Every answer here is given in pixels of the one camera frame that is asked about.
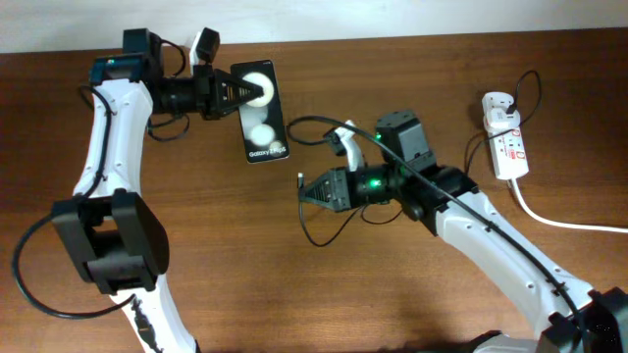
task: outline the wooden table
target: wooden table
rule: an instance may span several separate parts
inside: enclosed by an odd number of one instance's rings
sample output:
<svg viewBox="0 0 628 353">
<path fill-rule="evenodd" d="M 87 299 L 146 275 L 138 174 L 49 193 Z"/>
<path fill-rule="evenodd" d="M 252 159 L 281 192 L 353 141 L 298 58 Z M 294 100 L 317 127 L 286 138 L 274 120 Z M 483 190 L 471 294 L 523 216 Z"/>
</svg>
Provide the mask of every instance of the wooden table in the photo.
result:
<svg viewBox="0 0 628 353">
<path fill-rule="evenodd" d="M 93 58 L 111 53 L 0 56 L 2 351 L 140 351 L 122 314 L 73 322 L 32 309 L 8 266 L 23 231 L 53 201 L 71 196 L 92 122 L 76 87 Z M 166 54 L 174 71 L 177 53 Z M 545 99 L 524 128 L 531 172 L 521 185 L 529 205 L 551 219 L 628 225 L 628 29 L 224 45 L 215 64 L 259 59 L 275 62 L 286 122 L 321 114 L 372 129 L 385 113 L 411 108 L 439 162 L 458 167 L 468 139 L 481 131 L 482 95 L 511 92 L 535 68 Z M 532 80 L 523 85 L 522 112 L 535 89 Z M 381 161 L 360 143 L 371 163 Z M 324 146 L 293 143 L 287 160 L 248 165 L 237 115 L 218 122 L 192 116 L 183 140 L 145 139 L 143 197 L 169 232 L 170 287 L 203 352 L 376 351 L 497 328 L 531 336 L 513 304 L 421 224 L 356 220 L 329 248 L 311 246 L 296 214 L 296 174 L 312 180 L 344 164 Z M 628 236 L 532 220 L 495 180 L 487 150 L 471 176 L 558 264 L 598 290 L 628 289 Z M 383 220 L 397 208 L 373 207 L 368 216 Z M 347 216 L 306 212 L 319 240 Z M 55 308 L 110 305 L 80 280 L 52 227 L 27 245 L 23 271 L 32 292 Z"/>
</svg>

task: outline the white power strip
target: white power strip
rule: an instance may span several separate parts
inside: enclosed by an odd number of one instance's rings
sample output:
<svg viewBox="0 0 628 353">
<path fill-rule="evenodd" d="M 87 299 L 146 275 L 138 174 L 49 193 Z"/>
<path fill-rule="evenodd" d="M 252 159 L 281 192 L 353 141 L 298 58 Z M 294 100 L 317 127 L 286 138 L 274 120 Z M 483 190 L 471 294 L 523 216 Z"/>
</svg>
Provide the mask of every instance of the white power strip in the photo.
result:
<svg viewBox="0 0 628 353">
<path fill-rule="evenodd" d="M 523 147 L 521 129 L 519 128 L 521 122 L 519 112 L 506 114 L 512 101 L 511 95 L 502 92 L 490 92 L 482 98 L 484 127 L 489 133 L 489 137 L 512 129 L 512 131 L 490 140 L 495 175 L 501 180 L 523 177 L 530 171 L 526 151 Z"/>
</svg>

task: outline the green light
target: green light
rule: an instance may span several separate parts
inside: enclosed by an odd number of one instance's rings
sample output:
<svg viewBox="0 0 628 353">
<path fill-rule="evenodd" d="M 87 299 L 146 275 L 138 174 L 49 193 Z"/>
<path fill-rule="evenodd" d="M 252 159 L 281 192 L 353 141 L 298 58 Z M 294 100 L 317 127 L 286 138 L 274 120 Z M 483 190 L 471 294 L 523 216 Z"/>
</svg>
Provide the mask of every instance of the green light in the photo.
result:
<svg viewBox="0 0 628 353">
<path fill-rule="evenodd" d="M 379 187 L 382 186 L 382 181 L 379 179 L 371 179 L 371 181 L 369 181 L 369 184 L 371 185 L 371 187 Z"/>
</svg>

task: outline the brown wooden surface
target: brown wooden surface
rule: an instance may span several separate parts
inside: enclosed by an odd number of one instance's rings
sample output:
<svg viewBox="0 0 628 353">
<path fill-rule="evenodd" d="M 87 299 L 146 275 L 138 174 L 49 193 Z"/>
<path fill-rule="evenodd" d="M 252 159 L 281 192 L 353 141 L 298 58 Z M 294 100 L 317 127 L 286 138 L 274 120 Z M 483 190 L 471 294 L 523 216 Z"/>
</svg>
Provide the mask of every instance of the brown wooden surface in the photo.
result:
<svg viewBox="0 0 628 353">
<path fill-rule="evenodd" d="M 92 59 L 111 52 L 0 56 L 2 228 L 0 350 L 139 352 L 122 314 L 72 322 L 27 305 L 10 275 L 13 247 L 54 200 L 71 195 L 84 163 L 92 115 L 76 95 Z M 168 69 L 178 57 L 167 52 Z M 529 205 L 556 220 L 626 226 L 628 209 L 628 30 L 409 37 L 224 45 L 216 66 L 272 59 L 285 120 L 305 114 L 353 119 L 372 129 L 381 115 L 421 115 L 441 164 L 462 165 L 480 131 L 480 99 L 512 91 L 536 68 L 542 110 L 524 128 Z M 526 83 L 520 109 L 533 104 Z M 327 126 L 301 130 L 314 137 Z M 371 163 L 378 151 L 361 142 Z M 628 236 L 547 227 L 526 216 L 496 181 L 487 151 L 471 175 L 496 207 L 546 254 L 597 289 L 628 289 Z M 305 239 L 295 178 L 312 180 L 345 163 L 326 147 L 291 145 L 289 159 L 247 165 L 237 115 L 192 116 L 188 136 L 145 138 L 144 199 L 169 232 L 170 288 L 203 351 L 375 351 L 405 342 L 471 339 L 500 328 L 531 335 L 523 317 L 462 254 L 421 224 L 353 221 L 326 249 Z M 384 219 L 398 205 L 373 207 Z M 347 214 L 307 208 L 322 240 Z M 110 305 L 83 283 L 52 227 L 26 247 L 26 281 L 41 300 L 69 311 Z"/>
</svg>

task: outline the white wall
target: white wall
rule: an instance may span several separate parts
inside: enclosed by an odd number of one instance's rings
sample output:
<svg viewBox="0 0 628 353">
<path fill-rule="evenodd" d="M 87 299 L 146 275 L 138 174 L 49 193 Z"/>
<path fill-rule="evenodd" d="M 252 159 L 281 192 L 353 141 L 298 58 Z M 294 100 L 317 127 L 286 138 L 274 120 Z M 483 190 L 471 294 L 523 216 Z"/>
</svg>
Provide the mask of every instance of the white wall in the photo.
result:
<svg viewBox="0 0 628 353">
<path fill-rule="evenodd" d="M 628 0 L 2 0 L 0 52 L 116 48 L 126 28 L 223 43 L 628 26 Z"/>
</svg>

